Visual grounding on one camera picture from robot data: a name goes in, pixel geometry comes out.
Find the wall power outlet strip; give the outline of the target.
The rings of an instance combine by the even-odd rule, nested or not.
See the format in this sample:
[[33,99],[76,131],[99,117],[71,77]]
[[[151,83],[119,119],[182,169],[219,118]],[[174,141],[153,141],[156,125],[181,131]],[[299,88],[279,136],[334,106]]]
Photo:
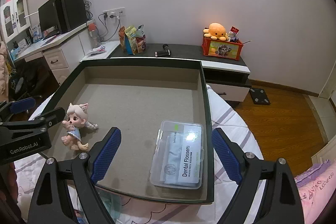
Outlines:
[[103,14],[107,14],[108,17],[114,17],[114,16],[125,16],[126,11],[124,7],[116,8],[116,9],[110,9],[105,10],[102,12]]

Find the pink blanket right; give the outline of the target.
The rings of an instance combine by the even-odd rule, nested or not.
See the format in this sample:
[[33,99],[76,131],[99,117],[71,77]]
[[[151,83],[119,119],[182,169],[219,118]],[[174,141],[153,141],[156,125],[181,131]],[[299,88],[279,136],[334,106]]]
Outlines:
[[302,204],[305,223],[313,223],[335,191],[335,161],[313,164],[294,178]]

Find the orange lid water bottle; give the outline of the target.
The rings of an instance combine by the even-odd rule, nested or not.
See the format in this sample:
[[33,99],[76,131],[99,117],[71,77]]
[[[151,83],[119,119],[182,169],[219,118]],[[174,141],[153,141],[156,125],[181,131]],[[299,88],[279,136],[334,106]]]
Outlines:
[[100,36],[98,35],[97,27],[94,23],[88,25],[91,47],[97,48],[101,45]]

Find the cat-ear girl doll figurine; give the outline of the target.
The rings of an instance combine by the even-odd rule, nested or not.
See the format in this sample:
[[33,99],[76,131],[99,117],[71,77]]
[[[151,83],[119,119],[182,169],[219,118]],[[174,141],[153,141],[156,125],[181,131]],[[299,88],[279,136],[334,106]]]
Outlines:
[[67,112],[66,119],[62,121],[62,125],[65,128],[67,134],[61,137],[62,143],[74,151],[88,151],[89,144],[82,143],[81,128],[88,128],[91,131],[98,130],[98,124],[91,123],[88,120],[88,103],[73,105],[70,103]]

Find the black computer monitor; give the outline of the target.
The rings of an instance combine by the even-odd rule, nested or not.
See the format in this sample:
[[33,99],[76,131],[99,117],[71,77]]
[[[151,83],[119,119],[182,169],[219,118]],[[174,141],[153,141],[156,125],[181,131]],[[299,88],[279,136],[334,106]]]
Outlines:
[[48,0],[38,9],[41,31],[44,32],[51,27],[58,28],[57,13],[54,8],[55,0]]

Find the white desk with drawers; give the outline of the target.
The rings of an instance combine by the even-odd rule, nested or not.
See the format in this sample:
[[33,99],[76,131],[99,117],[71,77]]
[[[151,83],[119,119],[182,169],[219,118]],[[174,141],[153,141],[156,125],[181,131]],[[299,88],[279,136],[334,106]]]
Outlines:
[[91,50],[88,26],[93,22],[89,20],[70,32],[34,43],[19,53],[13,62],[29,62],[42,57],[58,84],[62,84]]

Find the black low tv stand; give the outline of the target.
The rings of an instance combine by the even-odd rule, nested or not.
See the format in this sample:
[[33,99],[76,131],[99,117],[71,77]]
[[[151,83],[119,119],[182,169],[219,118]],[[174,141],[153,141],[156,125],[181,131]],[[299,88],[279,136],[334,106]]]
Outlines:
[[220,95],[232,107],[236,107],[243,102],[248,95],[251,83],[248,79],[250,70],[245,62],[208,57],[203,55],[200,46],[189,46],[180,44],[170,44],[172,51],[169,57],[155,57],[154,54],[163,49],[162,44],[148,44],[143,53],[127,55],[120,46],[110,54],[110,58],[132,58],[132,59],[153,59],[164,63],[173,61],[174,63],[198,62],[202,65],[203,75],[206,84],[210,85],[214,92]]

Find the black floor scale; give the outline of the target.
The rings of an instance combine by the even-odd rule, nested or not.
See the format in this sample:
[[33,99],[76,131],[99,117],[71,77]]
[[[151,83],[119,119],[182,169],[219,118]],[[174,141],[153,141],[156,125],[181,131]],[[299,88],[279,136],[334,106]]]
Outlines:
[[254,104],[270,105],[270,101],[269,101],[264,89],[252,87],[249,90],[249,94],[250,94]]

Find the clear dental flosser box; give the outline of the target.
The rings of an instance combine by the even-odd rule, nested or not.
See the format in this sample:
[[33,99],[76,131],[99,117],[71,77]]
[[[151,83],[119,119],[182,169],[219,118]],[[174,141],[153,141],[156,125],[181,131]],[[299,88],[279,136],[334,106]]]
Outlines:
[[203,174],[203,147],[201,124],[163,121],[158,131],[150,182],[163,188],[199,189]]

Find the pink box with black rim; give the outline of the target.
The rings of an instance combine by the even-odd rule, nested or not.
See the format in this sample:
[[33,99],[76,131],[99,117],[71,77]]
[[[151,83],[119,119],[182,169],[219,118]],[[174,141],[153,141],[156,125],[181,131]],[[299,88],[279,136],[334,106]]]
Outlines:
[[[51,97],[45,111],[88,103],[96,132],[84,130],[89,145],[112,127],[121,145],[100,188],[142,200],[203,204],[214,200],[211,115],[202,65],[153,59],[112,58],[81,62]],[[199,189],[172,189],[150,182],[158,131],[163,121],[198,123],[204,130],[204,162]]]

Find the white side cabinet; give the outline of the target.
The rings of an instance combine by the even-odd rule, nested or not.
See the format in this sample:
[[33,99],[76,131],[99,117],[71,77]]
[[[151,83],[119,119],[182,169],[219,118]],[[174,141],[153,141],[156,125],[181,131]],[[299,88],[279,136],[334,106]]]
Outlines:
[[104,42],[101,46],[90,50],[80,61],[107,59],[119,45],[120,42],[117,40]]

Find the red cartoon storage box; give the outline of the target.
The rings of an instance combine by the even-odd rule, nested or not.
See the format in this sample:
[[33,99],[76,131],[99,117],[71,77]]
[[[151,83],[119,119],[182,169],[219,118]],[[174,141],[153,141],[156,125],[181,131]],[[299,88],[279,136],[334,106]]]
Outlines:
[[203,38],[202,50],[205,56],[225,58],[230,60],[239,60],[243,44],[238,41],[223,42],[220,40],[211,40],[210,38]]

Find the black massage gun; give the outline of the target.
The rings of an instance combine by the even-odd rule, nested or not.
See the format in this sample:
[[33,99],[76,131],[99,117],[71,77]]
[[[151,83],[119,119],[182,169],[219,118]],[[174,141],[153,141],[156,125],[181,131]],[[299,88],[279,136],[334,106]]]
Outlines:
[[169,48],[168,44],[164,44],[163,50],[161,51],[155,51],[154,56],[155,57],[170,57],[171,56],[171,50]]

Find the snack bags group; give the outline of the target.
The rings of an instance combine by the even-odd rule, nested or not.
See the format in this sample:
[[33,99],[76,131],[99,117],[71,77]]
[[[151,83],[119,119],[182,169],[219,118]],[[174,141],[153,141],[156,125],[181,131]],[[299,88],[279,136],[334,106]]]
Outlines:
[[118,31],[120,46],[128,55],[135,55],[146,50],[146,35],[144,25],[137,28],[131,25],[128,28],[122,26]]

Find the white wall cabinet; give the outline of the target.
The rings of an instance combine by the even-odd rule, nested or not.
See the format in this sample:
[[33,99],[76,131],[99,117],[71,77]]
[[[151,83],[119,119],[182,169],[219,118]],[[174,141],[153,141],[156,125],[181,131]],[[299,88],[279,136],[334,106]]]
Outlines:
[[1,28],[5,43],[30,27],[28,14],[26,0],[11,0],[1,6]]

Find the orange octopus plush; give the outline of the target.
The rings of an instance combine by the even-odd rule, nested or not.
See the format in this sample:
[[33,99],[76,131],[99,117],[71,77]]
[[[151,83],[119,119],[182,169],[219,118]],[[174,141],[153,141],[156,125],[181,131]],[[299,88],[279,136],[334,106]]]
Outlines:
[[229,37],[224,26],[219,23],[211,23],[203,30],[203,36],[211,40],[228,41]]

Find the black computer tower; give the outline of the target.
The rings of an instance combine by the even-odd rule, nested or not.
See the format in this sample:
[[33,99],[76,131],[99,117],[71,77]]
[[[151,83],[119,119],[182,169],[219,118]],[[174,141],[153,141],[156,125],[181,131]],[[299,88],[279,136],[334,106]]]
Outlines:
[[54,8],[61,34],[87,22],[84,0],[55,0]]

